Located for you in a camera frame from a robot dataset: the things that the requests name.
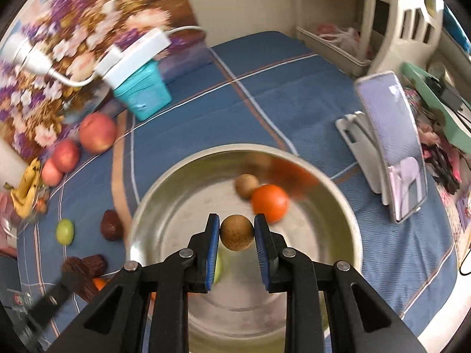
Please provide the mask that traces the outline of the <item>white power strip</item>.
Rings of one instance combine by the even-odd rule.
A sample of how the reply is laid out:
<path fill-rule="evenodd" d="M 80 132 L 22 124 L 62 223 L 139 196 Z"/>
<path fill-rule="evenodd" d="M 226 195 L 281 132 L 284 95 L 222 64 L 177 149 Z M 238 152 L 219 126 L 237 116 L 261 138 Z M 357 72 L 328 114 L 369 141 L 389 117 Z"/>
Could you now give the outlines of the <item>white power strip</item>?
<path fill-rule="evenodd" d="M 168 35 L 152 29 L 125 50 L 112 45 L 97 63 L 94 73 L 112 89 L 117 89 L 139 68 L 171 45 Z"/>

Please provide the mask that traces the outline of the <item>blue plaid tablecloth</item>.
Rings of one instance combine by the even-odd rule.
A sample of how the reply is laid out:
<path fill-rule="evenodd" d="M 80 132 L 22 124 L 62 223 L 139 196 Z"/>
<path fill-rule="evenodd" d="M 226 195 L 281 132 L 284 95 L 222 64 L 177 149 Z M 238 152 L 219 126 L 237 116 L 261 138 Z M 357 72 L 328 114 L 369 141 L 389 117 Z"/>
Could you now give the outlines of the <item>blue plaid tablecloth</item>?
<path fill-rule="evenodd" d="M 223 144 L 266 144 L 300 156 L 338 185 L 359 222 L 364 276 L 413 333 L 425 331 L 457 279 L 449 219 L 430 186 L 416 214 L 402 224 L 389 220 L 334 125 L 360 108 L 351 78 L 299 41 L 263 32 L 214 47 L 207 65 L 168 88 L 172 103 L 151 118 L 118 114 L 114 147 L 83 153 L 53 189 L 46 215 L 19 235 L 24 292 L 40 297 L 67 256 L 100 253 L 118 270 L 125 246 L 101 236 L 102 215 L 115 209 L 128 222 L 151 185 L 183 158 Z M 75 228 L 71 245 L 56 239 L 64 218 Z"/>

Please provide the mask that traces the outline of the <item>red apple left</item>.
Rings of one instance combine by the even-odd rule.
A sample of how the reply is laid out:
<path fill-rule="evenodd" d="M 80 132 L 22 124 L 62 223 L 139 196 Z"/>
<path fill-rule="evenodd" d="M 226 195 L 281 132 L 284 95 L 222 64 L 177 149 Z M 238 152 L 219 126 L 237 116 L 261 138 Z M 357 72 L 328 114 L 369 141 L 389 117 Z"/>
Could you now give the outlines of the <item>red apple left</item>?
<path fill-rule="evenodd" d="M 42 181 L 48 187 L 56 187 L 63 179 L 64 173 L 55 167 L 52 159 L 48 159 L 42 168 Z"/>

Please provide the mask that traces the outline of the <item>smartphone on stand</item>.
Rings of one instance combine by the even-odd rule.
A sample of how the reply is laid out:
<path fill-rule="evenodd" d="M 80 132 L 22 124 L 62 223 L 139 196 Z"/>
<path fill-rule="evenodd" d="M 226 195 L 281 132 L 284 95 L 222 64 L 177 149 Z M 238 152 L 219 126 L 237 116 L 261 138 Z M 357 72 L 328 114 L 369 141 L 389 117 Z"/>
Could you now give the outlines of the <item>smartphone on stand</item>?
<path fill-rule="evenodd" d="M 378 146 L 391 216 L 400 224 L 421 208 L 428 195 L 413 113 L 402 84 L 392 71 L 361 77 L 354 87 Z"/>

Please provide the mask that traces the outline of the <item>red apple right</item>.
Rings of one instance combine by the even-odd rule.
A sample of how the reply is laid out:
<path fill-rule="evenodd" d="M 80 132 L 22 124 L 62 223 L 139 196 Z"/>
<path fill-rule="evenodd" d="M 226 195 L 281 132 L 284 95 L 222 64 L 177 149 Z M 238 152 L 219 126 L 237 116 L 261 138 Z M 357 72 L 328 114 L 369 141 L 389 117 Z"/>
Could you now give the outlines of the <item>red apple right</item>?
<path fill-rule="evenodd" d="M 101 112 L 85 117 L 79 127 L 82 147 L 92 154 L 102 154 L 112 147 L 117 138 L 117 125 L 113 119 Z"/>

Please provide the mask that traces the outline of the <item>white shelf unit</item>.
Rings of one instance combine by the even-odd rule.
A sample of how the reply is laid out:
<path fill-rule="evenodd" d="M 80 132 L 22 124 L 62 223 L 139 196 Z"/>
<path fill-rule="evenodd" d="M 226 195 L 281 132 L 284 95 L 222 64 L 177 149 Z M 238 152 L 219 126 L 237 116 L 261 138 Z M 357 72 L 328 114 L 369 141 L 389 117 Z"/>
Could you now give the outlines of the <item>white shelf unit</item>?
<path fill-rule="evenodd" d="M 295 37 L 359 77 L 409 62 L 426 69 L 442 34 L 443 0 L 295 0 Z"/>

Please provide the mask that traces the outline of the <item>green jujube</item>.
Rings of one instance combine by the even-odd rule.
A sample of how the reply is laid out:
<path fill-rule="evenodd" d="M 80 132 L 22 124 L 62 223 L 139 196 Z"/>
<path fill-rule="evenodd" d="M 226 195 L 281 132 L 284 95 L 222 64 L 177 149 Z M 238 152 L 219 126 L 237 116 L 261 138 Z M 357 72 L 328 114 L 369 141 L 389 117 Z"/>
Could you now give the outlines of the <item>green jujube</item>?
<path fill-rule="evenodd" d="M 216 260 L 215 260 L 213 284 L 216 284 L 220 280 L 222 272 L 223 272 L 223 258 L 221 256 L 221 253 L 218 252 L 216 254 Z"/>
<path fill-rule="evenodd" d="M 75 228 L 69 219 L 62 219 L 57 224 L 56 239 L 61 245 L 71 245 L 74 239 Z"/>

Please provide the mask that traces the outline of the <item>pink gift wrap bouquet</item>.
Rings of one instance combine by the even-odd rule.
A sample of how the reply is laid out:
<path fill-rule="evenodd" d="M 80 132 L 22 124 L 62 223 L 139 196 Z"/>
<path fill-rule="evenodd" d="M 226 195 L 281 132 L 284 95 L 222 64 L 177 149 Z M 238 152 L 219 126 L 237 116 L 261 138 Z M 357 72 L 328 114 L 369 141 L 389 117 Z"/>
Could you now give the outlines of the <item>pink gift wrap bouquet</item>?
<path fill-rule="evenodd" d="M 1 193 L 1 255 L 17 258 L 17 228 L 19 218 L 15 213 L 11 197 Z"/>

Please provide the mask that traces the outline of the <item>round steel plate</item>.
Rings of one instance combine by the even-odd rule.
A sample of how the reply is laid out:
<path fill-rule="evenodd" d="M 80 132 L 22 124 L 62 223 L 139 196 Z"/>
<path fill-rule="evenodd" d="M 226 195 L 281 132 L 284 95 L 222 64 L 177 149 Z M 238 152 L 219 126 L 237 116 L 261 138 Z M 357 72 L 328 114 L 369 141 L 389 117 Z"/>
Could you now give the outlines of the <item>round steel plate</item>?
<path fill-rule="evenodd" d="M 228 144 L 199 151 L 165 171 L 141 199 L 126 242 L 126 257 L 142 265 L 162 262 L 204 230 L 208 216 L 254 218 L 235 179 L 244 173 L 283 188 L 290 205 L 271 226 L 287 245 L 315 262 L 339 260 L 361 269 L 356 217 L 334 182 L 285 151 L 259 144 Z M 266 291 L 254 246 L 220 247 L 223 272 L 206 294 L 188 298 L 191 352 L 281 352 L 286 297 Z"/>

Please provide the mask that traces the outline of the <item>red apple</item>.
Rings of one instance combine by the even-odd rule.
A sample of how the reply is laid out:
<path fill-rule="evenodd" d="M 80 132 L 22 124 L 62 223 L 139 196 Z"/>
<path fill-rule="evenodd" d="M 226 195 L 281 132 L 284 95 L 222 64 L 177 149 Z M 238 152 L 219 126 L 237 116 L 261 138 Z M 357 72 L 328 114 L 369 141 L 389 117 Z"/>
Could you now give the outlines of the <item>red apple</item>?
<path fill-rule="evenodd" d="M 70 173 L 78 164 L 81 152 L 71 139 L 64 139 L 55 147 L 51 156 L 54 166 L 62 173 Z"/>
<path fill-rule="evenodd" d="M 56 187 L 63 179 L 64 173 L 55 167 L 52 159 L 48 159 L 42 168 L 42 181 L 48 187 Z"/>
<path fill-rule="evenodd" d="M 117 125 L 113 119 L 101 112 L 85 117 L 79 127 L 82 147 L 92 154 L 102 154 L 112 147 L 117 138 Z"/>

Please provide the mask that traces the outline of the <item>teal plastic box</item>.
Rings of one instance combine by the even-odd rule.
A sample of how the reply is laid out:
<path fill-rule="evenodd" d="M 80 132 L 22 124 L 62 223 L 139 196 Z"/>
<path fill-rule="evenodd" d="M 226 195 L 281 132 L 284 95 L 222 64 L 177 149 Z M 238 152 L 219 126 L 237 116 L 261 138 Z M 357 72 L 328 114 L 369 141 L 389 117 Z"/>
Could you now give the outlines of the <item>teal plastic box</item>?
<path fill-rule="evenodd" d="M 172 101 L 155 60 L 141 66 L 113 90 L 113 95 L 139 121 L 149 119 Z"/>

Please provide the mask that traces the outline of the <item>round brown longan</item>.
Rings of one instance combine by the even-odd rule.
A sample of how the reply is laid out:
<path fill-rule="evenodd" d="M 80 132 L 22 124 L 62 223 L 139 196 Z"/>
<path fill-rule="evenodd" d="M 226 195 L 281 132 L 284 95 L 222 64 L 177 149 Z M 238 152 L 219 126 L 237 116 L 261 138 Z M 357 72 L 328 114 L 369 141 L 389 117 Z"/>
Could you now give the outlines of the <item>round brown longan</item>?
<path fill-rule="evenodd" d="M 225 218 L 220 226 L 220 240 L 229 250 L 239 252 L 247 249 L 254 239 L 254 227 L 243 215 Z"/>
<path fill-rule="evenodd" d="M 241 174 L 235 180 L 235 191 L 242 199 L 250 199 L 254 190 L 260 185 L 259 179 L 253 174 Z"/>

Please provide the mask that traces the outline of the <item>clear fruit bag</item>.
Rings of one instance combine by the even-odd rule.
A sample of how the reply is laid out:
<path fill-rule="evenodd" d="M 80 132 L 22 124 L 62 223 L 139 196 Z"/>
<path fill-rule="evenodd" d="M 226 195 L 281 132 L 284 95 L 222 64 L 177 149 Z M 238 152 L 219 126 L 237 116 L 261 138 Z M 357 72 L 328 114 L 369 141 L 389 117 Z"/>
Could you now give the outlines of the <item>clear fruit bag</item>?
<path fill-rule="evenodd" d="M 32 185 L 24 199 L 13 196 L 14 208 L 22 224 L 35 223 L 48 210 L 49 188 Z"/>

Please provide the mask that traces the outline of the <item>dried red date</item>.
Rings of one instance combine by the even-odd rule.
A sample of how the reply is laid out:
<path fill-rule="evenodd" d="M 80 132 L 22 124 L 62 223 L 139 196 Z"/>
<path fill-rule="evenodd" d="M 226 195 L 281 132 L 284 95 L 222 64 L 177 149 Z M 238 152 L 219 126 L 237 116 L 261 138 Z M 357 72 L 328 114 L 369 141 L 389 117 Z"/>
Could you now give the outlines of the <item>dried red date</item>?
<path fill-rule="evenodd" d="M 101 219 L 101 235 L 110 242 L 119 241 L 124 236 L 124 227 L 114 209 L 107 209 Z"/>
<path fill-rule="evenodd" d="M 82 262 L 89 270 L 89 275 L 92 278 L 103 276 L 108 268 L 108 262 L 101 254 L 84 257 L 82 258 Z"/>
<path fill-rule="evenodd" d="M 62 272 L 72 280 L 74 292 L 87 303 L 98 294 L 88 267 L 78 257 L 68 257 L 62 263 Z"/>

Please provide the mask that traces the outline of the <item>yellow banana bunch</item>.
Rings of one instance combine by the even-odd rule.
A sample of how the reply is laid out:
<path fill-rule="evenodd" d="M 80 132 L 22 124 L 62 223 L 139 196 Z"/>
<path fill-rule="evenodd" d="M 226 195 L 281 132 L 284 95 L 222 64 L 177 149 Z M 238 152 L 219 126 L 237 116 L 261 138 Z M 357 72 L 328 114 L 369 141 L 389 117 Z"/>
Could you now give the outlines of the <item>yellow banana bunch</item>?
<path fill-rule="evenodd" d="M 41 169 L 40 160 L 35 158 L 26 168 L 17 188 L 8 182 L 3 186 L 10 192 L 15 212 L 21 219 L 26 219 L 33 208 L 36 192 L 41 183 Z"/>

